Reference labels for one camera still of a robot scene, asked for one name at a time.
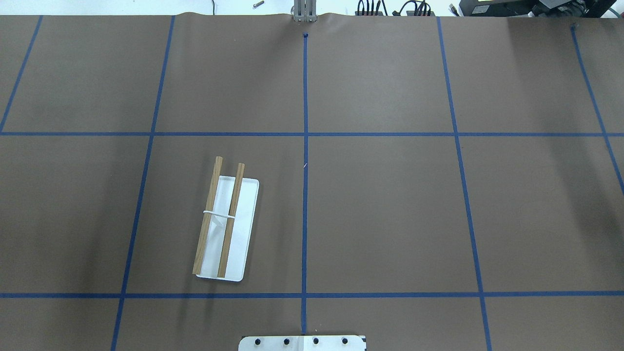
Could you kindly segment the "white rack base tray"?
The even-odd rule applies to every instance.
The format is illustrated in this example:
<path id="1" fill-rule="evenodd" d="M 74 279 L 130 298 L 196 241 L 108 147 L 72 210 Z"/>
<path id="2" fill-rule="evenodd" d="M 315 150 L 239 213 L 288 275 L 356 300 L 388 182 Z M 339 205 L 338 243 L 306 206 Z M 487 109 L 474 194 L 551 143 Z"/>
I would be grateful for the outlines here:
<path id="1" fill-rule="evenodd" d="M 197 277 L 232 282 L 243 280 L 258 198 L 259 181 L 255 178 L 243 178 L 242 180 L 228 257 L 227 273 L 225 278 L 219 278 L 217 277 L 217 271 L 220 264 L 221 248 L 223 246 L 233 186 L 234 177 L 220 176 L 209 227 L 205 257 L 201 267 L 201 274 L 196 274 Z"/>

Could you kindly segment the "right wooden rack rod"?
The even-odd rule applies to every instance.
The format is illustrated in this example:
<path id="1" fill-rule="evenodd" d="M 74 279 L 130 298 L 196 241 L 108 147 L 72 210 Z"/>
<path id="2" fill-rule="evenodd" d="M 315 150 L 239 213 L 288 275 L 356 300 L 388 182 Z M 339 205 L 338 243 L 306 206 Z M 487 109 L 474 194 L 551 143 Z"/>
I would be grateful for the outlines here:
<path id="1" fill-rule="evenodd" d="M 234 179 L 231 202 L 228 209 L 228 218 L 225 227 L 223 246 L 221 248 L 220 264 L 217 271 L 217 277 L 219 278 L 225 278 L 225 276 L 227 275 L 228 257 L 231 249 L 231 242 L 234 232 L 234 222 L 240 198 L 244 170 L 245 164 L 238 163 L 237 172 Z"/>

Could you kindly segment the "wooden rack rod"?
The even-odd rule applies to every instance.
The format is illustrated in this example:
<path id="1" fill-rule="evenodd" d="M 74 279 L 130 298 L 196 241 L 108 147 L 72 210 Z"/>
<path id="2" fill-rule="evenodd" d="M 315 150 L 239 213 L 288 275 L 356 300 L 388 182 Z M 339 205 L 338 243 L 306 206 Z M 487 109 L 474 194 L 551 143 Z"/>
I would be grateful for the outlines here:
<path id="1" fill-rule="evenodd" d="M 221 248 L 220 264 L 217 271 L 217 277 L 219 278 L 225 278 L 225 276 L 227 275 L 228 257 L 231 249 L 231 242 L 234 232 L 234 222 L 240 198 L 244 170 L 245 164 L 238 163 L 237 172 L 234 179 L 231 202 L 228 209 L 228 218 L 225 227 L 223 246 Z"/>
<path id="2" fill-rule="evenodd" d="M 200 235 L 198 238 L 197 249 L 195 253 L 194 265 L 192 274 L 201 274 L 201 267 L 203 265 L 203 260 L 205 257 L 206 245 L 209 238 L 209 227 L 212 217 L 212 211 L 214 211 L 214 204 L 217 194 L 218 182 L 220 180 L 221 174 L 221 166 L 223 162 L 223 157 L 216 156 L 214 162 L 214 168 L 212 171 L 212 177 L 210 179 L 209 193 L 207 196 L 207 202 L 205 205 L 205 209 L 201 222 Z"/>

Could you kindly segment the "left wooden rack rod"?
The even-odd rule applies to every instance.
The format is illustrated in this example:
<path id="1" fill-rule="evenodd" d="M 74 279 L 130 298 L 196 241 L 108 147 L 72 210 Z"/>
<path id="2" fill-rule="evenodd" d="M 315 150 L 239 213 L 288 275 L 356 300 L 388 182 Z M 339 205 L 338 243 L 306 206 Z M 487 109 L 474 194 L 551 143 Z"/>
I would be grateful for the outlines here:
<path id="1" fill-rule="evenodd" d="M 223 162 L 223 157 L 216 156 L 214 162 L 214 168 L 212 171 L 212 177 L 210 179 L 209 193 L 207 196 L 207 202 L 205 205 L 205 209 L 201 222 L 200 235 L 198 238 L 197 249 L 195 253 L 194 265 L 192 274 L 201 274 L 201 267 L 203 265 L 203 260 L 205 257 L 206 245 L 209 238 L 209 227 L 212 217 L 212 211 L 214 211 L 214 204 L 217 194 L 218 182 L 220 180 L 221 174 L 221 166 Z"/>

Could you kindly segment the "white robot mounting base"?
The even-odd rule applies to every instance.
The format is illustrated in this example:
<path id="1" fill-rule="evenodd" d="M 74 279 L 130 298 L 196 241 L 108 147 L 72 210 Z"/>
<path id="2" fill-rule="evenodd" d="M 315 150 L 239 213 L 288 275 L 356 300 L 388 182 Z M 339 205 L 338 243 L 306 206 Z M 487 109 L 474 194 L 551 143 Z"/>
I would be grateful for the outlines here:
<path id="1" fill-rule="evenodd" d="M 365 336 L 287 335 L 243 337 L 239 351 L 366 351 Z"/>

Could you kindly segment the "black electronics box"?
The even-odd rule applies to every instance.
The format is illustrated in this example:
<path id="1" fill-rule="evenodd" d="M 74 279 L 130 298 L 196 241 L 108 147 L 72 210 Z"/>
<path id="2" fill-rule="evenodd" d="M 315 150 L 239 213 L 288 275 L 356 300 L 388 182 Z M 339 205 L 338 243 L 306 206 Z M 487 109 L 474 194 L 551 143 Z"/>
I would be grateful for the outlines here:
<path id="1" fill-rule="evenodd" d="M 612 13 L 615 0 L 460 0 L 459 9 L 464 17 L 580 17 L 601 18 Z"/>

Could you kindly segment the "aluminium profile post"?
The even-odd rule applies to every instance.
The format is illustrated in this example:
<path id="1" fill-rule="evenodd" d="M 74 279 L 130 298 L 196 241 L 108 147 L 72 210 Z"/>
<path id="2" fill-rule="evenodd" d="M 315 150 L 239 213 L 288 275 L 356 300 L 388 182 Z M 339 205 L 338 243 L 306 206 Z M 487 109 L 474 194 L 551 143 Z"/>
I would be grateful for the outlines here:
<path id="1" fill-rule="evenodd" d="M 316 22 L 318 20 L 316 0 L 295 0 L 292 7 L 294 22 Z"/>

